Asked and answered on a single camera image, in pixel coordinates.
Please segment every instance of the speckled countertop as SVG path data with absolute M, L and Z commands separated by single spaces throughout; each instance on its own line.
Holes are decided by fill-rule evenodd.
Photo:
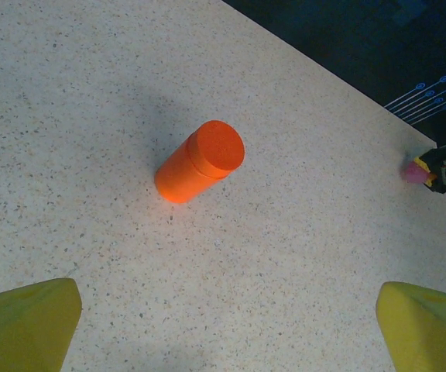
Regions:
M 188 205 L 153 172 L 208 119 L 242 168 Z M 446 291 L 431 142 L 216 0 L 0 1 L 0 291 L 74 278 L 63 370 L 393 370 L 384 281 Z

